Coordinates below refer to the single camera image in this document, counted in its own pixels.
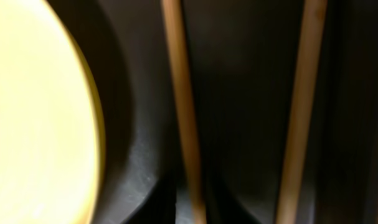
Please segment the yellow round plate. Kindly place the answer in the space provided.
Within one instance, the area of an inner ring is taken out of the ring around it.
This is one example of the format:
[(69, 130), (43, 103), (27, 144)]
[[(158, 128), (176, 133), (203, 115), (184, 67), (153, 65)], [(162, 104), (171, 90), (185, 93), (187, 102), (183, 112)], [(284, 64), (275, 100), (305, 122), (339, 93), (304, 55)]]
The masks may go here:
[(72, 34), (46, 1), (0, 1), (0, 223), (90, 223), (104, 148)]

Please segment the wooden chopstick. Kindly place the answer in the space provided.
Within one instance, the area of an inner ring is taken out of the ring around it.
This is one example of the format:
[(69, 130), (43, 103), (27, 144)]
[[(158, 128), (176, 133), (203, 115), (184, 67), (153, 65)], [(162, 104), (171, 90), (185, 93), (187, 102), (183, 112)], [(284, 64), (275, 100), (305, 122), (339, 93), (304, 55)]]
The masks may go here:
[(202, 198), (201, 157), (192, 97), (186, 34), (180, 0), (162, 0), (166, 42), (171, 67), (182, 156), (191, 196), (195, 223), (206, 224), (206, 204)]
[(327, 0), (305, 0), (276, 224), (294, 224), (318, 74)]

